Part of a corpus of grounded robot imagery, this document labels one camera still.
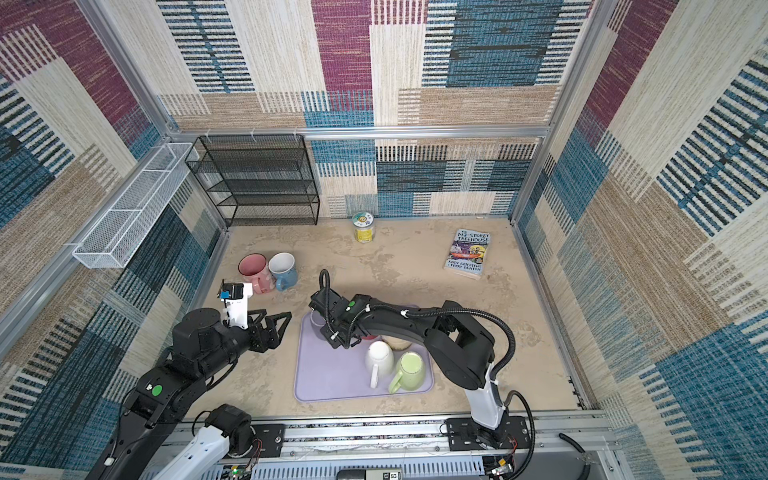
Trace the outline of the blue flowered mug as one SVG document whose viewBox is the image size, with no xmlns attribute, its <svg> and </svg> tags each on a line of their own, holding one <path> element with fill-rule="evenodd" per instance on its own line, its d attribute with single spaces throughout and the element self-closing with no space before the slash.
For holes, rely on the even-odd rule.
<svg viewBox="0 0 768 480">
<path fill-rule="evenodd" d="M 286 291 L 297 284 L 296 260 L 291 253 L 277 253 L 269 260 L 268 268 L 274 277 L 275 287 L 278 291 Z"/>
</svg>

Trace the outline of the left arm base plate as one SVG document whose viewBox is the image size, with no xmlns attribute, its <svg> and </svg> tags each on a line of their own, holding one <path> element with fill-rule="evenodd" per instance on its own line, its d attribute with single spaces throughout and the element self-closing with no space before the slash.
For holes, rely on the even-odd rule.
<svg viewBox="0 0 768 480">
<path fill-rule="evenodd" d="M 246 433 L 247 450 L 244 459 L 261 461 L 281 455 L 286 425 L 282 423 L 253 424 Z"/>
</svg>

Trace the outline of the pink patterned mug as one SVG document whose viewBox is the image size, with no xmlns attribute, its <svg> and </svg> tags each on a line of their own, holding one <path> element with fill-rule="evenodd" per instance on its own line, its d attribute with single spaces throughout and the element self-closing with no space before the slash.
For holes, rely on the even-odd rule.
<svg viewBox="0 0 768 480">
<path fill-rule="evenodd" d="M 275 280 L 269 270 L 268 260 L 261 253 L 244 256 L 238 263 L 238 272 L 246 283 L 252 285 L 254 294 L 265 294 L 275 289 Z"/>
</svg>

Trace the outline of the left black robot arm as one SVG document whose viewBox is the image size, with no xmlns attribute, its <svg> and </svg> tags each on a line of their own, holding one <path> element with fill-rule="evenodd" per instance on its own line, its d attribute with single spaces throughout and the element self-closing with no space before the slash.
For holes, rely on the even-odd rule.
<svg viewBox="0 0 768 480">
<path fill-rule="evenodd" d="M 140 377 L 118 408 L 108 444 L 89 479 L 137 479 L 191 406 L 228 376 L 247 351 L 264 353 L 281 344 L 292 314 L 246 313 L 246 326 L 229 326 L 213 308 L 195 309 L 172 330 L 172 346 Z"/>
</svg>

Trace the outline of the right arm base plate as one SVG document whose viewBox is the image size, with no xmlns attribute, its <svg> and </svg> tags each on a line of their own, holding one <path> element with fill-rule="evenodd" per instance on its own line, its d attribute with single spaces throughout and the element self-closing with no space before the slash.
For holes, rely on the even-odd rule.
<svg viewBox="0 0 768 480">
<path fill-rule="evenodd" d="M 452 417 L 444 421 L 451 451 L 528 449 L 531 427 L 522 416 L 503 415 L 496 429 L 488 429 L 470 417 Z"/>
</svg>

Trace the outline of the lavender mug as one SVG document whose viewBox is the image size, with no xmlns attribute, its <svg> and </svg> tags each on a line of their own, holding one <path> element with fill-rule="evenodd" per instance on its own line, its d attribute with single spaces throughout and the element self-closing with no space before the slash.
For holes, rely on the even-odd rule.
<svg viewBox="0 0 768 480">
<path fill-rule="evenodd" d="M 322 329 L 326 325 L 325 319 L 316 310 L 311 310 L 309 312 L 309 320 L 312 326 L 312 331 L 314 332 L 315 336 L 321 340 L 324 340 L 325 337 L 324 337 L 324 334 L 322 333 Z"/>
</svg>

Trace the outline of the light green mug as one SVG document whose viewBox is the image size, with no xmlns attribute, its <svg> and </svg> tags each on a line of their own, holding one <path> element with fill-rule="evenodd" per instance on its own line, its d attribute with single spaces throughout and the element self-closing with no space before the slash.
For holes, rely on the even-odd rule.
<svg viewBox="0 0 768 480">
<path fill-rule="evenodd" d="M 394 394 L 401 390 L 418 390 L 423 385 L 425 378 L 426 367 L 423 358 L 418 353 L 406 352 L 397 362 L 388 392 Z"/>
</svg>

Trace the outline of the white mug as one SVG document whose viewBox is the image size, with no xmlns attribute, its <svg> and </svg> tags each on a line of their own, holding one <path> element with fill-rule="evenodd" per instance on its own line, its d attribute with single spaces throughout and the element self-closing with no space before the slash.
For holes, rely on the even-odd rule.
<svg viewBox="0 0 768 480">
<path fill-rule="evenodd" d="M 384 341 L 375 341 L 368 347 L 365 364 L 368 370 L 369 387 L 376 389 L 389 380 L 394 370 L 394 353 Z"/>
</svg>

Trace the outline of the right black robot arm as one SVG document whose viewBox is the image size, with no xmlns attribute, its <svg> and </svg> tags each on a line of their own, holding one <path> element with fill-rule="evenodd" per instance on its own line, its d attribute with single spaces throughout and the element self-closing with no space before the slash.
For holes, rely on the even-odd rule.
<svg viewBox="0 0 768 480">
<path fill-rule="evenodd" d="M 316 291 L 309 306 L 325 320 L 321 333 L 334 348 L 348 349 L 364 335 L 424 346 L 443 375 L 465 390 L 473 421 L 488 430 L 501 425 L 507 408 L 496 377 L 516 350 L 515 336 L 504 320 L 453 301 L 411 308 L 362 294 L 348 300 L 329 287 Z"/>
</svg>

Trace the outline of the colourful paperback book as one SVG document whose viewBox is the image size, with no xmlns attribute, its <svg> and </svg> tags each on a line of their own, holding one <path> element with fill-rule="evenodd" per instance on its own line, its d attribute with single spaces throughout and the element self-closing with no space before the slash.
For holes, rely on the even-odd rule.
<svg viewBox="0 0 768 480">
<path fill-rule="evenodd" d="M 481 278 L 490 242 L 489 233 L 458 229 L 450 245 L 444 269 L 474 279 Z"/>
</svg>

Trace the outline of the lavender plastic tray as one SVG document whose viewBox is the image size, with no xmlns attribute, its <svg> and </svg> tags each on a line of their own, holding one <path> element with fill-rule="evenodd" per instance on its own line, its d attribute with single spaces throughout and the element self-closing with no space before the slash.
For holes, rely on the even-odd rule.
<svg viewBox="0 0 768 480">
<path fill-rule="evenodd" d="M 333 349 L 326 339 L 315 336 L 309 312 L 301 323 L 294 385 L 296 399 L 311 403 L 387 396 L 395 371 L 389 380 L 371 389 L 365 364 L 369 345 L 379 339 L 364 340 L 350 349 Z"/>
</svg>

